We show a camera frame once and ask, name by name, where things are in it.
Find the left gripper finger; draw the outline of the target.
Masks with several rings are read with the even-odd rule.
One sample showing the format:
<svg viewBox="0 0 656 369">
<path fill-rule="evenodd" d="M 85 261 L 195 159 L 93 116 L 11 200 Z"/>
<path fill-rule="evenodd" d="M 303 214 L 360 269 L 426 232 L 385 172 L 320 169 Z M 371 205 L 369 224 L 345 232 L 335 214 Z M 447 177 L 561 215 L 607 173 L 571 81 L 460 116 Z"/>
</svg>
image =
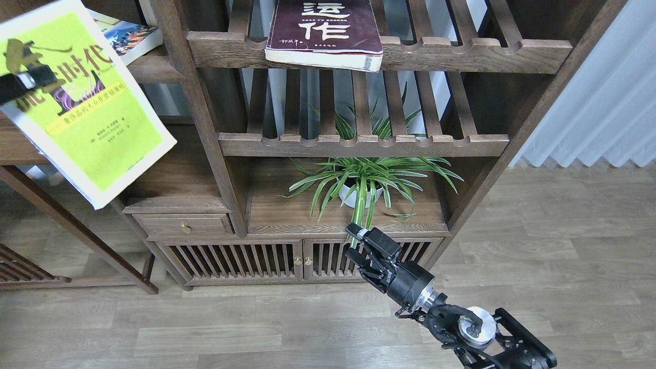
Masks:
<svg viewBox="0 0 656 369">
<path fill-rule="evenodd" d="M 55 87 L 58 79 L 47 65 L 1 76 L 1 105 L 5 105 L 39 88 Z"/>
</svg>

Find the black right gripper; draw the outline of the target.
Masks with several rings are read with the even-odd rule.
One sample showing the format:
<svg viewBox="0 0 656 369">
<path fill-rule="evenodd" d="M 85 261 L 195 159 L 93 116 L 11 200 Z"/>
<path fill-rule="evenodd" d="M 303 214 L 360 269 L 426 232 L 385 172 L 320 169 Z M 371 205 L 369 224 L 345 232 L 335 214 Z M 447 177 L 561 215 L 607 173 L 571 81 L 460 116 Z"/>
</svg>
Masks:
<svg viewBox="0 0 656 369">
<path fill-rule="evenodd" d="M 378 228 L 361 228 L 355 223 L 346 232 L 363 243 L 367 257 L 348 250 L 347 257 L 361 277 L 408 311 L 428 311 L 435 302 L 434 276 L 414 261 L 400 261 L 401 246 Z"/>
</svg>

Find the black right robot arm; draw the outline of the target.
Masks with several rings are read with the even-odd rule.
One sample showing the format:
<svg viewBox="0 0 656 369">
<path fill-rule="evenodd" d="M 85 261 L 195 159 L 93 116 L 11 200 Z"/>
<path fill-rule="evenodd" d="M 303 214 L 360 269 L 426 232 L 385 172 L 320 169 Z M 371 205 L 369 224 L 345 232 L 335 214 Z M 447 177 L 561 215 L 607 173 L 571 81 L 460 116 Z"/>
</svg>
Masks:
<svg viewBox="0 0 656 369">
<path fill-rule="evenodd" d="M 494 314 L 473 306 L 446 303 L 433 288 L 434 276 L 414 261 L 401 261 L 401 247 L 377 228 L 351 223 L 347 233 L 363 245 L 367 255 L 349 248 L 346 257 L 362 278 L 400 306 L 398 318 L 410 318 L 426 327 L 453 350 L 465 368 L 550 368 L 553 352 L 502 308 Z"/>
</svg>

